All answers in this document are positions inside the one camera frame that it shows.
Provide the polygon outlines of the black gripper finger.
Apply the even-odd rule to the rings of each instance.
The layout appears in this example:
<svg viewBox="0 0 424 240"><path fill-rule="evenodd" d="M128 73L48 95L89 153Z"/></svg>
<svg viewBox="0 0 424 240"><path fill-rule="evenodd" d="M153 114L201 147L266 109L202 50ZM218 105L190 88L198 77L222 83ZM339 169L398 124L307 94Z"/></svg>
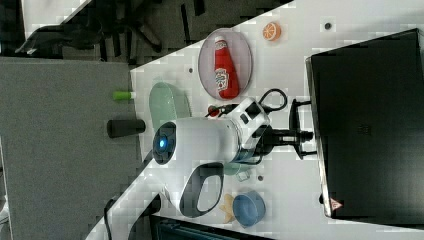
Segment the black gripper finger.
<svg viewBox="0 0 424 240"><path fill-rule="evenodd" d="M310 131L297 131L288 129L274 129L273 135L280 137L313 138L314 134Z"/></svg>
<svg viewBox="0 0 424 240"><path fill-rule="evenodd" d="M272 143L275 146L284 146L284 145L301 145L305 142L308 142L308 139L296 138L296 137L276 137L272 140Z"/></svg>

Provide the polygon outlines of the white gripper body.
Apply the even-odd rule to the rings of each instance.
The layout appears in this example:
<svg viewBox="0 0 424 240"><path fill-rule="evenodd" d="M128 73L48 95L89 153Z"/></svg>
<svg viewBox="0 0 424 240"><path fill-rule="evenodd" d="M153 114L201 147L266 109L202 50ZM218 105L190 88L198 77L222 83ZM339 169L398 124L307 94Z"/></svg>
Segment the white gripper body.
<svg viewBox="0 0 424 240"><path fill-rule="evenodd" d="M235 163L253 165L251 158L259 144L259 140L269 128L270 119L266 114L259 113L251 118L242 113L236 120L238 133L238 152L233 161Z"/></svg>

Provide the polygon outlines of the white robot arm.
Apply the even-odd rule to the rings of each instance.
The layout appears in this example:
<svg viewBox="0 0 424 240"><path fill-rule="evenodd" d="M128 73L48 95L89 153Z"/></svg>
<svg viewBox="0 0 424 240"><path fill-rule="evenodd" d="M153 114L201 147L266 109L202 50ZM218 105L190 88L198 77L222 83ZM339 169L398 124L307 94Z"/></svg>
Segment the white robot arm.
<svg viewBox="0 0 424 240"><path fill-rule="evenodd" d="M313 134L298 127L274 129L265 116L180 118L164 123L156 131L151 160L128 187L119 203L125 223L119 230L110 226L110 235L127 239L148 205L163 194L188 218L213 210L223 192L225 167L231 164L255 166L274 147L289 145L300 157L301 149Z"/></svg>

